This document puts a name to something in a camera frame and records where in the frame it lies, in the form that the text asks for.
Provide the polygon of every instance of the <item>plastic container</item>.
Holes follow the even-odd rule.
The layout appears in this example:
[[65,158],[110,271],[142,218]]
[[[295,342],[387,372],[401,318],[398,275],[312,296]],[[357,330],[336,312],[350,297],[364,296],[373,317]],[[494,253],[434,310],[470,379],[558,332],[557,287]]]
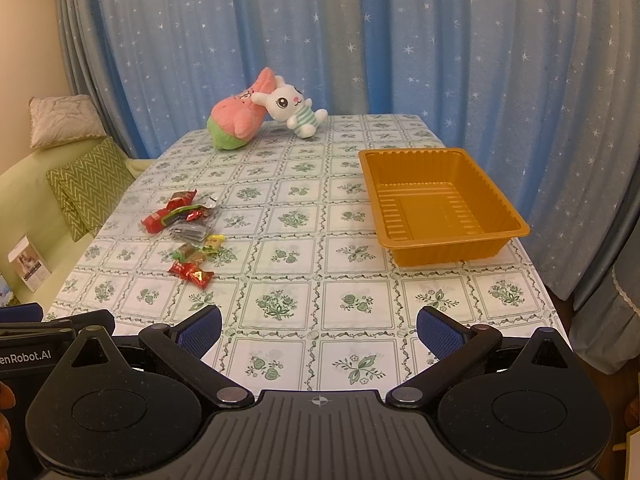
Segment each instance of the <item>plastic container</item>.
[[529,226],[465,150],[363,150],[378,241],[399,266],[495,256]]

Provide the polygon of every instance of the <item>pink plush toy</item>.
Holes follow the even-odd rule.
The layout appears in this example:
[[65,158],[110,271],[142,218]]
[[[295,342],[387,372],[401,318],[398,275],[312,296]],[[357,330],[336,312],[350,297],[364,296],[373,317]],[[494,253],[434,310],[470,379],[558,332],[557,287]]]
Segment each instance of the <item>pink plush toy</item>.
[[207,120],[207,130],[211,133],[214,147],[234,150],[253,139],[260,130],[267,109],[252,102],[251,95],[254,92],[270,94],[275,88],[275,74],[266,67],[247,90],[216,104]]

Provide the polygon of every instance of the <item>pillow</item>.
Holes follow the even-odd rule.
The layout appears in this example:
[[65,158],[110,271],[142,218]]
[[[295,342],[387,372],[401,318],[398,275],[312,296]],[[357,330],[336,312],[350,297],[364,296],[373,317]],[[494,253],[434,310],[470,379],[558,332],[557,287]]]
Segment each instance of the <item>pillow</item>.
[[56,168],[55,170],[47,171],[47,180],[49,181],[49,185],[53,190],[53,194],[56,196],[60,211],[62,211],[62,215],[65,217],[65,222],[69,227],[71,237],[75,242],[77,242],[80,238],[87,234],[89,230],[86,228],[86,225],[84,225],[84,222],[82,222],[80,214],[78,213],[78,211],[74,207],[73,202],[71,202],[71,199],[62,187],[64,171],[63,168],[64,166],[62,168]]
[[59,169],[62,189],[95,236],[134,181],[120,149],[107,137],[89,153]]
[[52,148],[74,140],[106,136],[88,95],[33,97],[29,109],[32,148]]

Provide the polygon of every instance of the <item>tablecloth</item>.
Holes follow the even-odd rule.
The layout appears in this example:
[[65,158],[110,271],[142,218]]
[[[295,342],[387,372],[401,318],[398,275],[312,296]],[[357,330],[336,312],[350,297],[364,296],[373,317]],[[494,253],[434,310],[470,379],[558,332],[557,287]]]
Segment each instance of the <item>tablecloth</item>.
[[[529,336],[562,325],[519,241],[494,257],[404,269],[376,240],[358,161],[365,148],[442,146],[417,116],[332,116],[310,139],[265,123],[244,148],[217,152],[186,134],[139,177],[71,272],[48,318],[108,308],[116,334],[178,323],[206,304],[223,335],[203,357],[264,388],[376,388],[431,365],[415,332],[429,304],[459,322]],[[208,220],[227,237],[204,264],[206,290],[167,273],[181,244],[140,220],[178,190],[220,197]]]

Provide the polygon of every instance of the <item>sofa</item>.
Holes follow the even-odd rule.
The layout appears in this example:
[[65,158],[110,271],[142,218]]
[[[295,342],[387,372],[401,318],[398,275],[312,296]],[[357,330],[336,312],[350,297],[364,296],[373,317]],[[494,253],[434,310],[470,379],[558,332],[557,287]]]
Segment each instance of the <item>sofa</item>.
[[[103,137],[76,140],[63,146],[37,150],[0,174],[0,274],[21,303],[37,302],[46,312],[93,240],[91,234],[77,242],[72,240],[46,173],[76,160],[102,140]],[[134,178],[153,162],[130,159],[124,153],[122,156]],[[8,253],[25,235],[51,272],[35,292],[28,289],[7,259]]]

